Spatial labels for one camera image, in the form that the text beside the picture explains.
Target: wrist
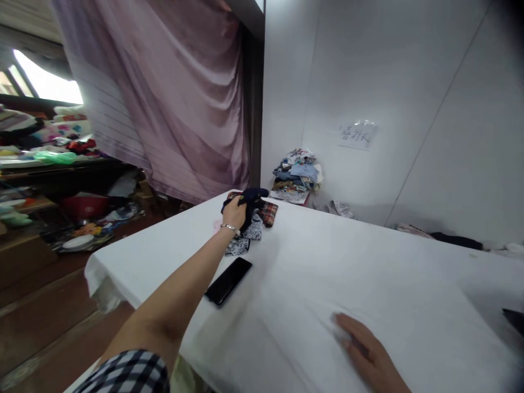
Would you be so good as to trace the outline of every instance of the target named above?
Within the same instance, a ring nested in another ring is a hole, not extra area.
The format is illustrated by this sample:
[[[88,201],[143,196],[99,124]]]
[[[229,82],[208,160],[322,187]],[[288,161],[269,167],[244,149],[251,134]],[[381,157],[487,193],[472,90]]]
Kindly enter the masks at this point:
[[[228,222],[224,222],[221,226],[221,228],[227,228],[229,229],[231,232],[233,232],[236,236],[240,236],[240,230],[239,228],[236,226],[236,225],[232,225]]]
[[[221,227],[218,233],[222,234],[223,236],[229,237],[233,239],[233,237],[236,236],[235,231],[229,229],[228,227]]]

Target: plaid fabric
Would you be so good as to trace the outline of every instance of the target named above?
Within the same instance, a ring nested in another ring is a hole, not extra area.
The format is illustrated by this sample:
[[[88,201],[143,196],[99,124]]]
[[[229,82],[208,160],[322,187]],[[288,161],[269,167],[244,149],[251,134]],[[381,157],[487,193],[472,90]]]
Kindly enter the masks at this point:
[[[232,191],[228,194],[228,199],[234,198],[237,195],[240,195],[241,193]],[[270,228],[273,226],[273,223],[275,222],[275,215],[277,214],[278,205],[272,204],[271,202],[264,201],[264,207],[258,211],[258,215],[264,222],[264,225],[267,228]]]
[[[169,393],[168,369],[160,356],[140,350],[105,361],[74,393]]]

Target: floor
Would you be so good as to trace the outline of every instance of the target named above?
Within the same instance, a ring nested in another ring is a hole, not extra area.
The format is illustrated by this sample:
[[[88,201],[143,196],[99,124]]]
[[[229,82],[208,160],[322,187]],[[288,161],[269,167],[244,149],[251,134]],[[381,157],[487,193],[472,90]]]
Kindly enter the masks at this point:
[[[142,217],[115,230],[115,239],[161,221]],[[84,267],[89,253],[58,261],[0,290],[0,391],[62,393],[103,353],[133,309],[110,314],[89,297]]]

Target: hand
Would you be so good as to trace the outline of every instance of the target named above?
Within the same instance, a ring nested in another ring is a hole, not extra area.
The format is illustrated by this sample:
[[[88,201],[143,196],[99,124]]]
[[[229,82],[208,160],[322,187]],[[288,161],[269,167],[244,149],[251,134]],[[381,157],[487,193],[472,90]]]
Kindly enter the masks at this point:
[[[337,314],[337,324],[351,334],[352,341],[343,344],[361,377],[376,393],[410,393],[410,390],[384,346],[373,333],[356,319],[345,314]]]
[[[229,224],[238,230],[240,230],[246,220],[247,207],[247,204],[239,206],[239,201],[240,195],[234,197],[233,200],[225,206],[222,218],[223,224]]]

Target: ceiling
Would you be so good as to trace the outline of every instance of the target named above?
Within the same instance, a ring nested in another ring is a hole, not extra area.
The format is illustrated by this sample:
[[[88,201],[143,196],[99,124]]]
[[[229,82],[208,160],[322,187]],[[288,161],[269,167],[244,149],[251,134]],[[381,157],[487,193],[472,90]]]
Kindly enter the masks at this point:
[[[47,0],[0,0],[0,25],[62,42]]]

